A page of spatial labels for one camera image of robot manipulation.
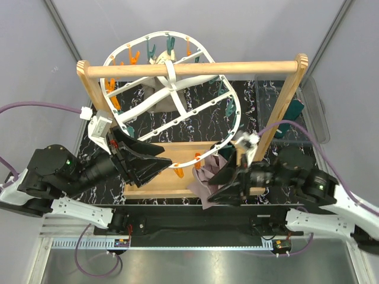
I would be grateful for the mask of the pink sock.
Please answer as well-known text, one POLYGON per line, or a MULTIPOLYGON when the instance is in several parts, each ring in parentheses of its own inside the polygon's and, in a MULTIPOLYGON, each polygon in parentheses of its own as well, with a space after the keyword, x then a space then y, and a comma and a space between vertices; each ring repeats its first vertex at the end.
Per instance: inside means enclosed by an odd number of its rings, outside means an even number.
POLYGON ((217 205, 217 203, 209 202, 207 198, 217 192, 222 185, 211 185, 209 184, 209 180, 226 164, 226 162, 227 160, 221 155, 213 154, 204 159, 204 165, 201 169, 192 169, 194 181, 187 186, 187 189, 201 199, 203 210, 217 205))

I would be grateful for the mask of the white round clip hanger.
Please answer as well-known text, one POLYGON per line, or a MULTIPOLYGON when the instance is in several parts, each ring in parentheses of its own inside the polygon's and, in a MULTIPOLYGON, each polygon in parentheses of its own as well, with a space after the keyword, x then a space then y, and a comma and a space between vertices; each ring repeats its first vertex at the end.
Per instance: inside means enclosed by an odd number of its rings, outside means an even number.
MULTIPOLYGON (((165 71, 165 74, 159 76, 157 74, 142 76, 140 75, 136 80, 131 83, 125 84, 123 87, 120 87, 114 91, 107 91, 105 87, 105 80, 109 77, 108 75, 101 75, 100 78, 100 87, 102 90, 102 94, 105 98, 106 103, 110 107, 113 117, 117 124, 121 127, 122 131, 125 134, 129 134, 129 131, 126 127, 126 123, 130 120, 137 118, 140 114, 147 112, 158 103, 162 102, 166 98, 171 98, 174 103, 174 109, 178 111, 179 117, 167 122, 161 127, 152 130, 146 135, 140 137, 140 141, 145 141, 149 138, 157 136, 162 131, 173 127, 174 125, 179 124, 186 119, 197 115, 199 112, 216 105, 218 102, 226 99, 228 100, 227 108, 226 108, 226 116, 234 116, 234 120, 232 123, 232 127, 229 130, 228 135, 220 142, 227 145, 232 141, 232 138, 235 136, 238 131, 240 119, 241 119, 241 108, 239 98, 237 97, 237 93, 232 88, 229 81, 226 79, 224 75, 216 74, 216 75, 198 75, 193 76, 186 79, 180 79, 179 73, 175 71, 175 67, 182 66, 185 63, 192 62, 195 66, 199 67, 199 57, 204 56, 207 63, 213 63, 214 60, 206 50, 206 48, 199 43, 196 39, 175 31, 157 31, 154 33, 150 33, 144 35, 143 37, 139 37, 133 41, 125 43, 115 49, 105 60, 105 67, 114 67, 111 59, 113 57, 117 57, 122 51, 128 51, 128 45, 132 47, 145 44, 146 39, 150 39, 151 44, 156 44, 156 60, 148 60, 148 65, 150 67, 162 67, 165 71), (166 40, 167 34, 173 36, 175 38, 175 47, 172 52, 172 56, 169 56, 166 51, 166 40), (185 105, 179 97, 179 91, 196 86, 202 83, 210 83, 215 80, 219 80, 219 92, 218 95, 209 100, 208 102, 200 105, 199 107, 193 110, 186 110, 185 105), (134 86, 145 84, 148 86, 153 86, 155 82, 159 82, 162 85, 162 88, 153 93, 150 97, 144 100, 141 104, 138 104, 136 107, 126 111, 121 112, 117 110, 117 108, 112 103, 112 98, 117 96, 118 94, 131 89, 134 86)), ((206 157, 215 154, 219 151, 219 149, 209 150, 205 156, 201 156, 200 159, 204 160, 206 157)))

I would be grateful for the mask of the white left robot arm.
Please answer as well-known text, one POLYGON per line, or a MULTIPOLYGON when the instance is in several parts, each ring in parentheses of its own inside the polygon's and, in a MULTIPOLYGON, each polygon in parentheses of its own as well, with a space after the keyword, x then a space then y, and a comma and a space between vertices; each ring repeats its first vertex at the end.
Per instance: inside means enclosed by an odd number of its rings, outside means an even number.
POLYGON ((162 146, 130 137, 119 127, 109 130, 105 144, 110 149, 99 149, 87 162, 59 144, 35 150, 19 178, 1 190, 1 209, 29 217, 70 216, 109 234, 125 234, 126 213, 78 202, 74 197, 116 176, 141 187, 171 166, 172 160, 160 157, 165 151, 162 146))

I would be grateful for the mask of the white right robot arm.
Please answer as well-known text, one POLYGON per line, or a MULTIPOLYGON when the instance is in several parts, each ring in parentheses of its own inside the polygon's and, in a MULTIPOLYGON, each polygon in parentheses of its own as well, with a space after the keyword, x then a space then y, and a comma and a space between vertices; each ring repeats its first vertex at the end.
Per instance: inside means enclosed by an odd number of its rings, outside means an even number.
POLYGON ((329 211, 329 214, 304 212, 280 206, 273 210, 263 230, 285 234, 304 232, 326 234, 355 243, 362 251, 378 254, 378 215, 363 208, 344 190, 337 178, 316 168, 311 157, 296 147, 281 149, 273 163, 248 163, 246 154, 240 165, 231 162, 209 180, 219 189, 210 202, 238 206, 251 188, 291 187, 303 204, 329 211))

